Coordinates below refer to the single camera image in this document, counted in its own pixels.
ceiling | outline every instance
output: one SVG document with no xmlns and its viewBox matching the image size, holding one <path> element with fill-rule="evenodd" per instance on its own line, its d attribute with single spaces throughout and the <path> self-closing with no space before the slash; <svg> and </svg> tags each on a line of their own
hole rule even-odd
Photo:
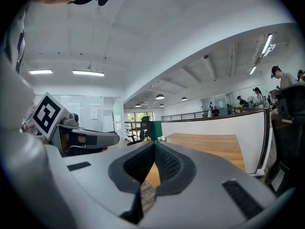
<svg viewBox="0 0 305 229">
<path fill-rule="evenodd" d="M 25 18 L 23 66 L 52 69 L 37 84 L 75 83 L 125 85 L 125 72 L 137 52 L 163 25 L 202 0 L 109 0 L 98 9 L 86 5 L 31 4 Z M 72 69 L 105 73 L 100 79 L 75 78 Z"/>
<path fill-rule="evenodd" d="M 165 101 L 155 100 L 156 95 L 159 93 L 162 93 L 165 98 L 171 98 L 175 94 L 183 93 L 185 89 L 197 84 L 223 80 L 228 78 L 229 75 L 249 75 L 257 56 L 263 50 L 268 34 L 272 33 L 271 44 L 276 44 L 276 47 L 261 60 L 257 68 L 257 71 L 259 71 L 264 65 L 272 64 L 287 55 L 291 35 L 289 30 L 289 26 L 281 26 L 277 27 L 275 31 L 270 30 L 265 34 L 243 37 L 242 40 L 237 41 L 235 44 L 223 44 L 219 49 L 208 54 L 213 74 L 209 71 L 205 59 L 200 58 L 173 73 L 164 75 L 162 80 L 152 84 L 153 87 L 149 87 L 125 103 L 124 109 L 160 108 L 159 105 L 164 104 Z M 140 108 L 135 108 L 135 104 L 141 102 L 146 102 L 147 104 L 142 105 Z"/>
</svg>

window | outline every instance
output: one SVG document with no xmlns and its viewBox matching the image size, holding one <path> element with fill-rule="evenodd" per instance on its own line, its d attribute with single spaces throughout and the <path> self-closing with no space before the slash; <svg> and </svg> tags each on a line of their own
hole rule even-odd
<svg viewBox="0 0 305 229">
<path fill-rule="evenodd" d="M 127 121 L 129 121 L 129 122 L 142 121 L 142 118 L 144 116 L 149 116 L 149 120 L 153 121 L 153 113 L 152 112 L 128 113 L 127 114 Z"/>
</svg>

desk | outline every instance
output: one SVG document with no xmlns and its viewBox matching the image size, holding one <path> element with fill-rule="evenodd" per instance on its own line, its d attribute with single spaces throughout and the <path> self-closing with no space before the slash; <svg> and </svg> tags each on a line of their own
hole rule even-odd
<svg viewBox="0 0 305 229">
<path fill-rule="evenodd" d="M 167 142 L 220 156 L 245 171 L 243 154 L 236 135 L 192 135 L 173 133 L 167 137 Z M 160 185 L 159 172 L 155 164 L 146 177 L 146 181 L 154 187 Z"/>
</svg>

black chair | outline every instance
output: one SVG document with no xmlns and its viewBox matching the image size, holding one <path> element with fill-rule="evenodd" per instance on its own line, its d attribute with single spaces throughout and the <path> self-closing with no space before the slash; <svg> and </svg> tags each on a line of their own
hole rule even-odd
<svg viewBox="0 0 305 229">
<path fill-rule="evenodd" d="M 139 140 L 135 140 L 134 137 L 136 135 L 129 135 L 128 137 L 132 138 L 132 142 L 128 143 L 127 146 L 134 145 L 136 143 L 140 143 L 144 140 L 144 138 L 148 137 L 151 133 L 153 123 L 149 121 L 149 116 L 144 116 L 141 122 L 140 135 Z"/>
<path fill-rule="evenodd" d="M 266 173 L 265 183 L 278 196 L 303 182 L 305 157 L 305 85 L 296 84 L 272 93 L 279 114 L 271 116 L 276 161 Z"/>
</svg>

curved white partition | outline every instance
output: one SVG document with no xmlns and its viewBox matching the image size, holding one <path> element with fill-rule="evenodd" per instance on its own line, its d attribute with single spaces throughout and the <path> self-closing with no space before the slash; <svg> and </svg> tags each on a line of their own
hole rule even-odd
<svg viewBox="0 0 305 229">
<path fill-rule="evenodd" d="M 264 168 L 259 167 L 259 164 L 262 162 L 265 165 L 266 154 L 269 153 L 267 148 L 270 148 L 269 112 L 266 114 L 266 111 L 249 111 L 225 118 L 162 122 L 162 133 L 164 136 L 173 133 L 236 135 L 243 154 L 245 170 L 248 174 L 255 174 L 258 168 Z"/>
</svg>

